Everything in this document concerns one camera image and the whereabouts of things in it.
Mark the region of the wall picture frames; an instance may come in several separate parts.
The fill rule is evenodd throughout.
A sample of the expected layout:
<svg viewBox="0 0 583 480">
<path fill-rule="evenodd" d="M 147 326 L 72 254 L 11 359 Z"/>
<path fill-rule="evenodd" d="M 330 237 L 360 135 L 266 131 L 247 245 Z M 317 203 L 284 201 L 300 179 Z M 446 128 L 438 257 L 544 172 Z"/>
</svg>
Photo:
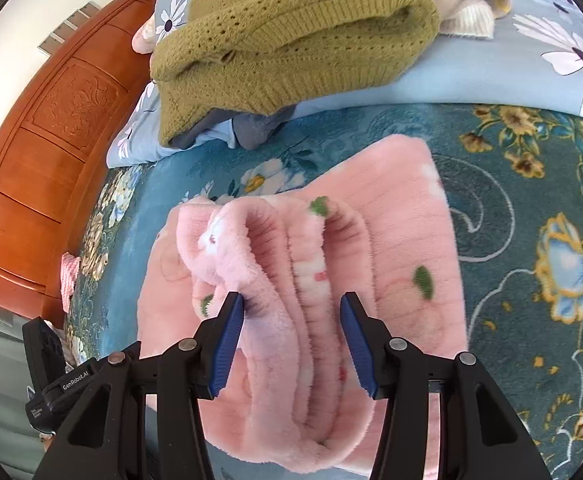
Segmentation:
<svg viewBox="0 0 583 480">
<path fill-rule="evenodd" d="M 38 46 L 40 50 L 52 55 L 67 42 L 88 20 L 98 11 L 100 6 L 96 3 L 86 3 L 82 8 L 74 11 L 65 18 Z"/>
</svg>

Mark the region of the orange wooden headboard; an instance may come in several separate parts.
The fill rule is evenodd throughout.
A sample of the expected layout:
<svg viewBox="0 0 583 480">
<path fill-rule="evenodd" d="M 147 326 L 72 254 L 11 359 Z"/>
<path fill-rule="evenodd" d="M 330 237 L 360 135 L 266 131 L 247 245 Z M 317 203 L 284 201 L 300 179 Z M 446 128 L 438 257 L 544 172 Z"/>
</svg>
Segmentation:
<svg viewBox="0 0 583 480">
<path fill-rule="evenodd" d="M 112 0 L 37 71 L 0 126 L 0 308 L 64 322 L 60 262 L 80 248 L 106 154 L 149 81 L 132 37 L 156 0 Z"/>
</svg>

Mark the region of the pink fleece pajama pants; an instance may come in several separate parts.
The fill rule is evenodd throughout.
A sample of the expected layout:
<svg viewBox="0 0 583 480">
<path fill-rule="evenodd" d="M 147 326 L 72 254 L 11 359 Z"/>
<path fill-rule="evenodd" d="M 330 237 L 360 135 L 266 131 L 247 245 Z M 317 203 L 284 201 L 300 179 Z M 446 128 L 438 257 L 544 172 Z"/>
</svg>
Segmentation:
<svg viewBox="0 0 583 480">
<path fill-rule="evenodd" d="M 298 191 L 175 206 L 137 307 L 144 356 L 192 336 L 229 292 L 244 326 L 208 441 L 298 474 L 371 471 L 384 404 L 361 388 L 339 321 L 347 292 L 390 332 L 451 358 L 467 346 L 451 214 L 424 141 L 392 134 Z"/>
</svg>

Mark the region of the pink checkered cloth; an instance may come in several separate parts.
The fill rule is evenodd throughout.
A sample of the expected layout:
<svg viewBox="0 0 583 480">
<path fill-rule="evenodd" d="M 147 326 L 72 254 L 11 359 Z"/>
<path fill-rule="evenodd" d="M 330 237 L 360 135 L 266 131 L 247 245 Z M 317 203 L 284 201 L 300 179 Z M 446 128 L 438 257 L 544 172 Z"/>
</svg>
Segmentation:
<svg viewBox="0 0 583 480">
<path fill-rule="evenodd" d="M 60 294 L 64 313 L 69 314 L 71 309 L 71 298 L 75 291 L 75 283 L 80 270 L 80 257 L 65 252 L 60 260 Z"/>
</svg>

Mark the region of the olive green knit sweater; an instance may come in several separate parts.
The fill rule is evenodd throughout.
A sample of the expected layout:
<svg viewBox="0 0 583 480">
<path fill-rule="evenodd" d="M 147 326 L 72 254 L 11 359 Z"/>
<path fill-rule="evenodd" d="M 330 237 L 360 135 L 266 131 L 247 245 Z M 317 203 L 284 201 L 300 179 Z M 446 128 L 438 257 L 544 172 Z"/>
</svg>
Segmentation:
<svg viewBox="0 0 583 480">
<path fill-rule="evenodd" d="M 283 108 L 398 79 L 433 42 L 433 0 L 188 0 L 150 60 L 163 146 L 215 113 Z"/>
</svg>

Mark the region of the teal floral bed blanket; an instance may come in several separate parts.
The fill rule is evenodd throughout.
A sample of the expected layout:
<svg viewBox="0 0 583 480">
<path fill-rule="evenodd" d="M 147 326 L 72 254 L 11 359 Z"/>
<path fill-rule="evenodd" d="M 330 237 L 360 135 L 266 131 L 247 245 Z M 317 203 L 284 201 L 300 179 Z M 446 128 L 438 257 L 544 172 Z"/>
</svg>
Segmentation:
<svg viewBox="0 0 583 480">
<path fill-rule="evenodd" d="M 583 462 L 583 118 L 401 104 L 288 122 L 254 151 L 212 141 L 110 171 L 87 223 L 66 330 L 75 361 L 126 347 L 169 211 L 299 188 L 385 136 L 424 140 L 447 192 L 469 345 L 556 479 Z"/>
</svg>

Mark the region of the pink floral pillow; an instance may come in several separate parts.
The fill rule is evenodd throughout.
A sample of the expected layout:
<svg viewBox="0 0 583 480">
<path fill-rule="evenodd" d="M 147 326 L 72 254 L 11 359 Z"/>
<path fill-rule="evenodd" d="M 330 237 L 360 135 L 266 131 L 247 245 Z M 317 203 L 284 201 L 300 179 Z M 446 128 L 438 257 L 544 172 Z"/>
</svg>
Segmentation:
<svg viewBox="0 0 583 480">
<path fill-rule="evenodd" d="M 157 44 L 156 20 L 151 15 L 148 20 L 136 30 L 132 38 L 132 49 L 138 54 L 151 54 Z"/>
</svg>

